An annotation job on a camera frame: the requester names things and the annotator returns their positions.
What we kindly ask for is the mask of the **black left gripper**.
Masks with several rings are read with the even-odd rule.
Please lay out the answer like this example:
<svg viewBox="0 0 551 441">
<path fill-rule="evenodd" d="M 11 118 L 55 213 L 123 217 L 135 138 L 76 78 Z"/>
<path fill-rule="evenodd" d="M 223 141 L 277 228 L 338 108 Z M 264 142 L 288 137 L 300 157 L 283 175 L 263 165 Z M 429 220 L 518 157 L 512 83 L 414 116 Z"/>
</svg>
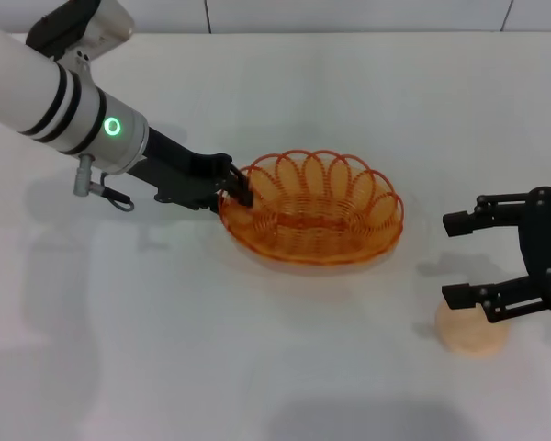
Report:
<svg viewBox="0 0 551 441">
<path fill-rule="evenodd" d="M 201 154 L 150 128 L 143 158 L 129 174 L 157 189 L 155 200 L 220 214 L 233 198 L 246 208 L 254 194 L 246 175 L 226 153 Z"/>
</svg>

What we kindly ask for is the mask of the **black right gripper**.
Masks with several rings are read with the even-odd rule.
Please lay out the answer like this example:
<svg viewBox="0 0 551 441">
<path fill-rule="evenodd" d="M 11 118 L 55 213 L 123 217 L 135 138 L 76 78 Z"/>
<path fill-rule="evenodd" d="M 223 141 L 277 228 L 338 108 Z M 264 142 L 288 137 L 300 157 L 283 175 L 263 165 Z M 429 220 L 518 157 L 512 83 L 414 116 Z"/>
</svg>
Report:
<svg viewBox="0 0 551 441">
<path fill-rule="evenodd" d="M 495 284 L 442 286 L 451 310 L 479 306 L 490 323 L 551 310 L 551 187 L 480 195 L 472 212 L 447 213 L 443 225 L 449 237 L 515 227 L 528 275 Z"/>
</svg>

